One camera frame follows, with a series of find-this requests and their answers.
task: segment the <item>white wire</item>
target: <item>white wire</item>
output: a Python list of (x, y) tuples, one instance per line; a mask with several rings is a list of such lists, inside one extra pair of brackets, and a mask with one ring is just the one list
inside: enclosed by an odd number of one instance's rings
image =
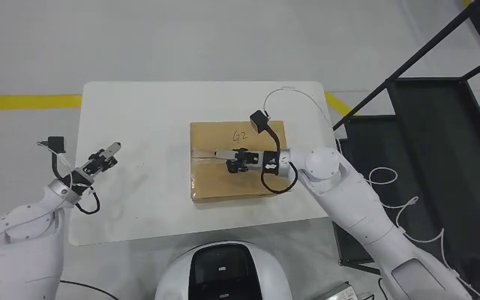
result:
[[(371, 176), (372, 174), (377, 171), (377, 170), (388, 170), (388, 171), (392, 171), (395, 176), (392, 180), (390, 181), (386, 181), (386, 182), (375, 182), (375, 181), (372, 181), (371, 180)], [(392, 182), (395, 182), (396, 180), (398, 179), (398, 173), (394, 170), (394, 169), (391, 169), (391, 168), (387, 168), (385, 166), (379, 166), (375, 169), (372, 169), (370, 171), (370, 173), (368, 174), (368, 180), (367, 182), (370, 183), (370, 186), (373, 186), (373, 185), (387, 185), (387, 184), (390, 184)], [(445, 258), (445, 246), (444, 246), (444, 239), (445, 239), (445, 229), (442, 228), (442, 230), (440, 230), (440, 233), (432, 238), (432, 239), (429, 239), (427, 241), (422, 241), (422, 240), (418, 240), (416, 238), (413, 238), (411, 237), (410, 235), (407, 234), (407, 231), (405, 231), (405, 229), (399, 224), (399, 219), (400, 219), (400, 215), (402, 212), (404, 212), (404, 210), (407, 208), (407, 206), (411, 206), (413, 204), (415, 204), (417, 201), (419, 200), (419, 197), (418, 196), (414, 196), (412, 199), (408, 200), (405, 204), (403, 205), (400, 205), (400, 206), (387, 206), (387, 205), (384, 205), (382, 203), (383, 206), (385, 206), (386, 208), (389, 208), (389, 209), (400, 209), (400, 211), (398, 212), (397, 214), (397, 217), (395, 218), (395, 225), (397, 225), (398, 228), (400, 228), (402, 231), (403, 231), (403, 234), (410, 240), (414, 241), (414, 242), (417, 242), (417, 243), (422, 243), (422, 244), (427, 244), (427, 243), (431, 243), (431, 242), (435, 242), (436, 240), (440, 239), (440, 251), (442, 253), (442, 260), (443, 260), (443, 263), (445, 264), (445, 267), (451, 271), (451, 272), (455, 272), (455, 276), (456, 278), (458, 279), (458, 281), (460, 281), (466, 288), (468, 288), (469, 290), (471, 290), (472, 292), (474, 292), (478, 297), (480, 297), (480, 292), (477, 292), (469, 283), (467, 283), (465, 280), (463, 280), (460, 275), (447, 263), (447, 259)]]
[(340, 144), (340, 139), (335, 139), (338, 144), (338, 150), (340, 150), (340, 154), (344, 156), (344, 152), (342, 151), (342, 145)]
[[(303, 91), (299, 91), (297, 89), (294, 89), (294, 88), (288, 88), (288, 87), (283, 87), (283, 88), (277, 88), (273, 91), (271, 91), (270, 93), (267, 94), (267, 97), (265, 98), (265, 100), (263, 101), (263, 111), (266, 113), (266, 103), (267, 103), (267, 100), (269, 99), (269, 97), (276, 93), (276, 92), (279, 92), (279, 91), (291, 91), (291, 92), (298, 92), (300, 94), (303, 94), (305, 96), (307, 96), (310, 100), (312, 100), (312, 102), (315, 104), (315, 106), (320, 110), (320, 112), (322, 113), (322, 116), (323, 118), (325, 119), (325, 121), (327, 122), (327, 124), (330, 126), (330, 122), (329, 120), (327, 119), (327, 117), (325, 116), (325, 113), (323, 112), (322, 108), (318, 105), (318, 103), (308, 94), (304, 93)], [(340, 153), (342, 155), (344, 155), (343, 151), (342, 151), (342, 147), (341, 147), (341, 143), (340, 143), (340, 140), (339, 139), (335, 139), (337, 144), (338, 144), (338, 149), (340, 150)], [(394, 178), (389, 180), (389, 181), (385, 181), (385, 182), (378, 182), (378, 181), (373, 181), (372, 180), (372, 175), (378, 171), (378, 170), (388, 170), (390, 172), (393, 172), (394, 173)], [(371, 187), (373, 187), (373, 185), (389, 185), (393, 182), (395, 182), (396, 180), (398, 179), (398, 173), (397, 171), (395, 171), (394, 169), (391, 169), (391, 168), (388, 168), (386, 166), (378, 166), (377, 168), (375, 169), (372, 169), (370, 171), (370, 173), (368, 174), (368, 180), (365, 179)], [(445, 267), (448, 268), (448, 270), (450, 271), (454, 271), (454, 269), (447, 263), (447, 260), (445, 258), (445, 249), (444, 249), (444, 238), (445, 238), (445, 229), (442, 228), (442, 230), (440, 230), (440, 233), (432, 238), (432, 239), (429, 239), (427, 241), (422, 241), (422, 240), (418, 240), (416, 238), (413, 238), (411, 237), (410, 235), (407, 234), (407, 232), (405, 231), (405, 229), (399, 224), (399, 219), (400, 219), (400, 215), (402, 212), (404, 212), (404, 210), (407, 208), (407, 206), (412, 206), (414, 205), (417, 201), (419, 201), (419, 197), (418, 196), (414, 196), (412, 199), (408, 200), (405, 204), (403, 205), (399, 205), (399, 206), (388, 206), (388, 205), (385, 205), (383, 204), (382, 202), (382, 206), (383, 207), (386, 207), (387, 209), (400, 209), (400, 211), (398, 212), (397, 214), (397, 217), (395, 218), (395, 224), (397, 225), (398, 228), (400, 228), (402, 231), (403, 231), (403, 234), (410, 240), (414, 241), (414, 242), (417, 242), (417, 243), (422, 243), (422, 244), (427, 244), (427, 243), (431, 243), (431, 242), (435, 242), (436, 240), (440, 239), (440, 249), (441, 249), (441, 252), (442, 252), (442, 259), (443, 259), (443, 263), (445, 264)], [(471, 290), (472, 292), (474, 292), (478, 297), (480, 297), (480, 292), (477, 292), (475, 289), (473, 289), (473, 287), (467, 283), (465, 280), (463, 280), (460, 275), (457, 273), (457, 279), (466, 287), (468, 288), (469, 290)]]
[(57, 158), (60, 159), (60, 161), (68, 168), (68, 172), (70, 172), (70, 184), (68, 186), (68, 192), (67, 194), (65, 195), (65, 199), (68, 198), (68, 196), (70, 195), (70, 192), (72, 191), (72, 187), (73, 187), (73, 182), (74, 182), (74, 169), (72, 168), (72, 166), (70, 165), (70, 163), (68, 163), (68, 160), (65, 159), (65, 157), (55, 151), (53, 151), (52, 149), (50, 149), (49, 147), (41, 144), (40, 142), (37, 142), (37, 145), (39, 145), (40, 147), (43, 147), (45, 148), (46, 150), (52, 152)]
[[(378, 170), (387, 170), (387, 171), (390, 171), (390, 172), (393, 172), (394, 173), (394, 178), (392, 180), (389, 180), (389, 181), (385, 181), (385, 182), (377, 182), (377, 181), (373, 181), (372, 180), (372, 175), (375, 173), (375, 171), (378, 171)], [(373, 185), (389, 185), (393, 182), (395, 182), (396, 180), (398, 179), (398, 173), (397, 171), (395, 171), (394, 169), (391, 169), (391, 168), (387, 168), (386, 166), (378, 166), (377, 168), (375, 169), (372, 169), (370, 171), (370, 173), (368, 173), (368, 179), (365, 179), (371, 187), (373, 187)], [(417, 202), (417, 200), (415, 201), (412, 201), (412, 199), (410, 199), (409, 201), (407, 201), (405, 204), (403, 205), (399, 205), (399, 206), (390, 206), (390, 205), (385, 205), (383, 204), (383, 202), (380, 201), (380, 203), (382, 203), (382, 206), (383, 207), (386, 207), (387, 209), (404, 209), (405, 207), (407, 206), (412, 206), (413, 204), (415, 204)]]
[(474, 292), (478, 297), (480, 297), (480, 292), (477, 292), (469, 283), (467, 283), (465, 280), (463, 280), (460, 276), (457, 277), (458, 281), (460, 281), (465, 287), (470, 289), (472, 292)]
[(323, 112), (323, 109), (320, 107), (320, 105), (319, 105), (309, 94), (305, 93), (304, 91), (300, 91), (300, 90), (298, 90), (298, 89), (290, 88), (290, 87), (287, 87), (287, 86), (284, 86), (283, 88), (274, 89), (273, 91), (270, 91), (270, 92), (267, 94), (267, 97), (265, 97), (265, 100), (263, 101), (263, 111), (264, 111), (265, 113), (266, 113), (267, 100), (270, 98), (271, 95), (273, 95), (274, 93), (279, 92), (279, 91), (296, 92), (296, 93), (300, 93), (300, 94), (308, 97), (310, 100), (312, 100), (313, 104), (315, 104), (315, 106), (320, 110), (320, 112), (322, 113), (322, 116), (323, 116), (323, 118), (325, 119), (325, 122), (327, 123), (327, 125), (328, 125), (329, 127), (332, 126), (332, 124), (330, 124), (329, 119), (327, 118), (327, 116), (326, 116), (325, 113)]
[[(63, 157), (63, 155), (60, 155), (58, 154), (57, 152), (53, 151), (52, 149), (48, 148), (47, 146), (45, 145), (42, 145), (40, 142), (37, 142), (37, 145), (41, 146), (41, 147), (44, 147), (45, 149), (47, 149), (48, 151), (52, 152), (57, 158), (60, 159), (60, 161), (68, 167), (68, 169), (70, 170), (70, 184), (69, 184), (69, 187), (68, 187), (68, 192), (65, 194), (64, 198), (67, 199), (68, 198), (68, 195), (70, 195), (70, 192), (72, 191), (72, 185), (77, 185), (77, 184), (72, 184), (73, 180), (72, 180), (72, 175), (73, 175), (73, 170), (72, 170), (72, 167), (71, 165), (68, 163), (68, 161), (65, 159), (65, 157)], [(22, 225), (25, 225), (27, 223), (30, 223), (30, 222), (33, 222), (33, 221), (36, 221), (40, 218), (43, 218), (45, 217), (46, 215), (54, 212), (56, 209), (58, 209), (60, 207), (60, 205), (62, 204), (63, 202), (59, 203), (57, 207), (55, 207), (52, 211), (48, 211), (46, 212), (45, 214), (42, 214), (36, 218), (33, 218), (33, 219), (30, 219), (30, 220), (27, 220), (25, 222), (22, 222), (22, 223), (18, 223), (17, 225), (14, 225), (14, 226), (8, 226), (7, 229), (3, 229), (0, 234), (3, 234), (4, 232), (6, 232), (7, 230), (11, 230), (15, 227), (18, 227), (18, 226), (22, 226)]]

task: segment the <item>gray floor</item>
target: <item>gray floor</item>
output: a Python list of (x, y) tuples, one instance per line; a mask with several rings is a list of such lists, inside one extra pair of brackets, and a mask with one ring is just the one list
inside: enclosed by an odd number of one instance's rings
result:
[[(93, 80), (318, 80), (353, 106), (460, 9), (460, 0), (7, 0), (0, 5), (0, 95), (76, 94)], [(479, 50), (467, 23), (407, 75), (464, 74), (480, 62)], [(479, 98), (480, 78), (471, 83)], [(392, 113), (388, 95), (362, 113)], [(39, 200), (52, 179), (50, 155), (35, 141), (66, 136), (67, 157), (75, 157), (79, 117), (79, 109), (0, 111), (1, 213)], [(271, 251), (295, 299), (343, 281), (362, 298), (382, 298), (377, 276), (338, 266), (328, 219), (85, 247), (65, 242), (63, 277), (121, 299), (153, 299), (169, 262), (222, 239)], [(61, 286), (58, 299), (107, 298)]]

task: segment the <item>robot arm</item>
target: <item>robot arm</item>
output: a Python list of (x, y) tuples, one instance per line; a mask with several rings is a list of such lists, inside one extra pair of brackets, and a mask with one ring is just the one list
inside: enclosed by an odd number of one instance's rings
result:
[(120, 148), (115, 142), (92, 154), (83, 166), (48, 184), (42, 200), (0, 218), (0, 299), (55, 298), (63, 270), (64, 209), (73, 208), (94, 177), (116, 164), (113, 155)]
[[(255, 112), (250, 120), (258, 133), (267, 131), (278, 140), (268, 130), (268, 117), (262, 112)], [(307, 188), (330, 218), (372, 256), (394, 299), (471, 299), (457, 274), (412, 244), (390, 221), (377, 193), (337, 150), (280, 150), (277, 143), (273, 158), (272, 152), (236, 149), (217, 150), (215, 155), (227, 159), (231, 173), (258, 169), (290, 178), (295, 173), (295, 180)]]

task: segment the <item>black cable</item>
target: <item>black cable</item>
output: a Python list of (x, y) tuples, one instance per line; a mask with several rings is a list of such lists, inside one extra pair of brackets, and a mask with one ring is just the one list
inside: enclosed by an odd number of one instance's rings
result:
[(88, 284), (84, 284), (84, 283), (78, 283), (78, 282), (74, 282), (74, 281), (66, 281), (66, 280), (60, 280), (61, 283), (63, 284), (73, 284), (73, 285), (76, 285), (76, 286), (81, 286), (81, 287), (88, 287), (89, 289), (92, 289), (92, 290), (96, 290), (100, 293), (103, 293), (105, 295), (108, 295), (110, 297), (112, 297), (112, 299), (115, 299), (115, 300), (120, 300), (118, 299), (117, 297), (115, 297), (114, 295), (110, 294), (109, 292), (105, 292), (104, 290), (102, 289), (99, 289), (95, 286), (89, 286)]
[(94, 211), (86, 211), (85, 209), (82, 208), (82, 206), (80, 206), (79, 203), (75, 204), (75, 206), (78, 208), (79, 211), (81, 211), (85, 215), (93, 215), (98, 211), (100, 211), (100, 200), (98, 199), (97, 192), (93, 192), (93, 197), (95, 198), (95, 202), (97, 203), (97, 208)]
[[(280, 168), (280, 140), (278, 139), (277, 134), (272, 130), (272, 128), (270, 126), (267, 126), (267, 128), (265, 130), (268, 132), (268, 134), (270, 134), (270, 137), (275, 141), (275, 145), (277, 146), (276, 160), (277, 160), (278, 167)], [(297, 183), (297, 180), (299, 179), (299, 171), (297, 170), (297, 168), (295, 168), (295, 166), (293, 165), (293, 163), (291, 161), (289, 161), (289, 165), (292, 167), (293, 172), (295, 172), (295, 179), (293, 179), (293, 182), (292, 182), (291, 185), (289, 185), (288, 187), (286, 187), (283, 190), (274, 190), (274, 189), (270, 188), (266, 184), (265, 178), (263, 177), (265, 175), (265, 170), (263, 168), (262, 168), (262, 174), (260, 175), (260, 181), (262, 182), (262, 185), (267, 190), (269, 190), (270, 192), (272, 192), (274, 194), (283, 194), (283, 193), (286, 193), (287, 191), (290, 191), (293, 188), (293, 186), (295, 185), (295, 183)]]
[(383, 290), (382, 285), (380, 284), (380, 282), (382, 281), (382, 279), (383, 279), (383, 278), (380, 278), (380, 279), (378, 280), (378, 287), (379, 287), (380, 290), (382, 291), (382, 294), (383, 294), (383, 296), (385, 297), (385, 300), (389, 300), (389, 297), (387, 297), (387, 294), (385, 294), (385, 291)]
[(265, 179), (263, 178), (263, 176), (265, 175), (265, 172), (263, 172), (263, 171), (262, 171), (262, 174), (260, 175), (260, 180), (262, 181), (262, 185), (267, 190), (271, 191), (274, 194), (283, 194), (283, 193), (286, 193), (287, 191), (290, 191), (293, 188), (293, 186), (295, 185), (295, 183), (297, 183), (297, 180), (299, 179), (299, 171), (297, 170), (297, 168), (295, 168), (295, 166), (293, 165), (293, 163), (291, 161), (289, 162), (289, 165), (292, 167), (293, 172), (295, 172), (295, 179), (293, 179), (293, 182), (292, 182), (291, 185), (289, 185), (288, 187), (286, 187), (283, 190), (273, 190), (265, 183)]
[(59, 167), (57, 164), (57, 155), (54, 154), (53, 152), (52, 152), (52, 171), (58, 180), (62, 180), (62, 176), (59, 173)]

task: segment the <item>yellow floor line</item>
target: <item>yellow floor line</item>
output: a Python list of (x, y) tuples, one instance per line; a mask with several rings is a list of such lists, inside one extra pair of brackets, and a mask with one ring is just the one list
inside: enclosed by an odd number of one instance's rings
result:
[[(327, 104), (345, 116), (351, 109), (332, 93), (325, 92)], [(82, 106), (81, 94), (40, 94), (31, 96), (0, 96), (0, 110), (48, 110)]]
[(345, 116), (350, 110), (352, 110), (348, 105), (342, 102), (342, 100), (338, 99), (334, 94), (327, 91), (325, 92), (325, 99), (327, 100), (327, 104), (342, 116)]
[(48, 110), (82, 106), (81, 94), (0, 96), (0, 110)]

